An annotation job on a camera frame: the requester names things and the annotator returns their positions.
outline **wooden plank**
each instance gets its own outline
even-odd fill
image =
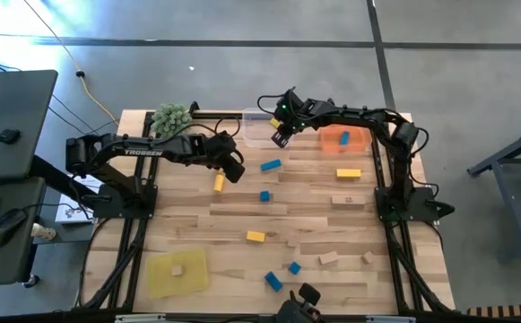
[[[144,114],[145,110],[123,111],[118,133],[140,135]],[[198,122],[214,127],[216,120]],[[220,128],[232,133],[236,123],[227,120]],[[200,128],[191,131],[208,133]],[[318,308],[325,314],[396,313],[386,237],[373,197],[377,183],[371,150],[321,153],[313,130],[296,135],[287,149],[247,147],[242,135],[241,130],[235,140],[245,157],[246,172],[239,183],[224,180],[222,192],[213,190],[214,170],[160,162],[156,176],[159,194],[144,243],[134,311],[275,313],[288,299],[287,292],[297,292],[306,282],[322,293]],[[260,170],[262,163],[274,159],[280,159],[282,167]],[[132,175],[135,159],[115,158],[111,165]],[[337,169],[361,170],[361,178],[339,180]],[[425,179],[419,155],[412,171],[416,179]],[[269,202],[260,201],[263,190],[270,191]],[[333,203],[335,196],[355,196],[358,204],[343,209]],[[122,225],[118,219],[107,223],[92,244],[83,286],[85,300],[102,286],[115,265]],[[454,308],[438,236],[423,223],[409,226],[418,271],[437,296]],[[247,242],[248,231],[264,232],[265,243]],[[146,259],[191,248],[206,252],[209,287],[189,295],[149,300]],[[335,252],[337,260],[322,265],[319,257],[328,252]],[[367,252],[373,253],[373,262],[366,265],[361,257]],[[288,271],[292,261],[302,266],[298,275]],[[286,292],[276,293],[264,282],[269,271],[278,276]],[[128,273],[129,269],[121,295],[126,291]],[[412,303],[404,270],[402,280],[406,300]]]
[[[332,196],[332,208],[340,210],[351,210],[354,208],[362,208],[366,204],[366,198],[363,196]]]

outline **white paper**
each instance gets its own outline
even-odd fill
[[[74,181],[79,182],[86,186],[87,188],[90,188],[95,193],[99,193],[100,185],[102,184],[98,179],[95,179],[93,176],[88,175],[86,178],[81,179],[80,177],[74,178]],[[90,223],[93,222],[94,219],[92,218],[92,210],[87,208],[87,214],[91,218],[90,220],[87,219],[86,215],[82,211],[81,207],[73,201],[69,196],[61,195],[61,199],[59,200],[59,204],[61,203],[67,203],[71,207],[67,205],[60,205],[56,210],[56,223]]]

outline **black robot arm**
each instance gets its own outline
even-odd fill
[[[240,161],[231,156],[235,153]],[[226,178],[235,183],[244,173],[242,155],[234,139],[223,131],[210,138],[206,135],[175,135],[169,139],[132,137],[129,135],[85,135],[66,141],[66,169],[83,176],[117,156],[162,157],[170,162],[222,168]]]
[[[378,213],[384,222],[412,220],[434,221],[454,211],[453,206],[433,201],[430,188],[415,188],[410,179],[412,148],[419,129],[399,113],[389,109],[336,107],[331,101],[302,101],[294,89],[278,100],[274,118],[280,121],[273,141],[284,147],[292,135],[308,127],[318,130],[332,124],[366,127],[386,147],[394,161],[392,184],[377,189]],[[395,125],[390,135],[385,123]]]
[[[237,155],[240,161],[232,157],[232,154]],[[143,206],[155,197],[156,192],[151,194],[152,188],[142,185],[141,179],[126,176],[107,163],[117,156],[160,157],[186,166],[203,165],[209,169],[223,169],[226,178],[233,183],[240,179],[245,170],[242,165],[243,157],[236,149],[234,139],[225,131],[212,137],[199,134],[153,139],[106,134],[71,138],[66,141],[66,170],[75,176],[92,175],[108,186],[105,194],[102,194],[105,189],[101,187],[100,196],[83,197],[83,203],[87,202],[93,209],[106,205],[109,200],[115,202],[116,199],[122,201],[117,202],[118,207],[125,209],[131,205]]]

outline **clear plastic box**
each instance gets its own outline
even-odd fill
[[[265,108],[274,112],[274,108]],[[270,125],[272,115],[258,108],[246,108],[242,111],[242,136],[244,144],[254,148],[278,148],[272,141],[272,135],[276,129]],[[286,147],[289,147],[294,136],[290,138]]]

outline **yellow cable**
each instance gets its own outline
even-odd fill
[[[77,70],[77,74],[79,74],[79,72],[82,72],[81,68],[79,67],[79,64],[77,64],[77,60],[74,59],[73,54],[71,54],[69,49],[65,46],[65,43],[56,35],[55,31],[53,31],[53,29],[51,27],[49,27],[49,25],[43,20],[43,18],[41,18],[41,16],[35,11],[35,9],[33,9],[33,7],[27,2],[27,0],[23,0],[23,1],[25,2],[25,4],[27,6],[29,6],[29,8],[33,11],[33,13],[35,13],[35,15],[39,18],[39,20],[41,20],[41,22],[43,22],[43,24],[49,29],[49,31],[51,31],[51,33],[53,34],[53,36],[55,36],[55,38],[59,42],[59,44],[61,44],[61,46],[63,47],[65,52],[68,54],[68,56],[73,61],[73,65],[74,65],[74,68]],[[77,77],[81,79],[82,87],[84,88],[84,91],[87,93],[89,98],[91,98],[91,100],[93,102],[95,102],[99,106],[99,108],[101,108],[103,111],[105,111],[105,113],[107,113],[109,115],[109,117],[113,120],[113,122],[118,125],[118,121],[115,118],[115,116],[113,116],[113,114],[110,113],[110,111],[107,108],[105,108],[105,106],[103,106],[97,99],[95,99],[95,97],[92,96],[91,92],[89,91],[89,87],[87,86],[87,83],[84,81],[84,72],[82,72],[82,76],[77,75]]]

